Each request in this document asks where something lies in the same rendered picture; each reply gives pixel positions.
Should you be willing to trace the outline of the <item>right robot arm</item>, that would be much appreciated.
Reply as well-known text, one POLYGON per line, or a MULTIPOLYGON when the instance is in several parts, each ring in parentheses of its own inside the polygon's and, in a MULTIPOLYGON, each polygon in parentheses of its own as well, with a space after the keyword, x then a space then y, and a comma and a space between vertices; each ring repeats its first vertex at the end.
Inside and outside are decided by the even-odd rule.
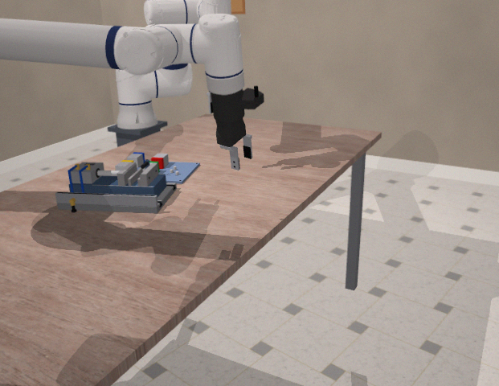
POLYGON ((134 75, 172 64, 204 64, 213 80, 243 73, 239 20, 231 14, 206 14, 198 24, 147 27, 0 18, 0 60, 112 68, 134 75))

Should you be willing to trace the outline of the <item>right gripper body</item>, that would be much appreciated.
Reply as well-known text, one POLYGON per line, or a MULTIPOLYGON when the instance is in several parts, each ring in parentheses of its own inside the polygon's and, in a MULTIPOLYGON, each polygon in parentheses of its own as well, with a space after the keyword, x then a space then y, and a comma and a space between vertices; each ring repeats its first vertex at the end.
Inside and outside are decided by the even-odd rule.
POLYGON ((228 80, 213 80, 208 76, 206 78, 217 125, 217 143, 232 147, 246 135, 244 110, 256 109, 264 103, 264 94, 258 91, 258 86, 241 90, 244 87, 243 73, 228 80))

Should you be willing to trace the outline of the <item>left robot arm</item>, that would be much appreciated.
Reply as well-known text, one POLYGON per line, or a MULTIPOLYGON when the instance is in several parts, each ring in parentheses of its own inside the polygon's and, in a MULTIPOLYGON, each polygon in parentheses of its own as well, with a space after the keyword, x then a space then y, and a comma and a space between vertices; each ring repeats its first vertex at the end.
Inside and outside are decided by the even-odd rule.
MULTIPOLYGON (((147 0, 147 25, 198 24, 206 14, 231 14, 231 0, 147 0)), ((193 72, 190 64, 172 64, 146 75, 133 75, 116 69, 121 129, 144 129, 157 124, 152 98, 183 96, 190 93, 193 72)))

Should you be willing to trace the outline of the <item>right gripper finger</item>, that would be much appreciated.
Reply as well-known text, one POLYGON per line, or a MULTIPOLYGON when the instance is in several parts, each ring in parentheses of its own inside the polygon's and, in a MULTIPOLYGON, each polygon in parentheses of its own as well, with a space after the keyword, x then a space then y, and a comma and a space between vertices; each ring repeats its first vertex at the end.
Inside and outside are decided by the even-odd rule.
POLYGON ((250 134, 243 137, 243 153, 245 158, 252 159, 252 135, 250 134))
POLYGON ((227 147, 227 146, 222 146, 222 145, 219 145, 219 146, 222 149, 230 150, 231 169, 240 170, 238 147, 235 147, 235 146, 227 147))

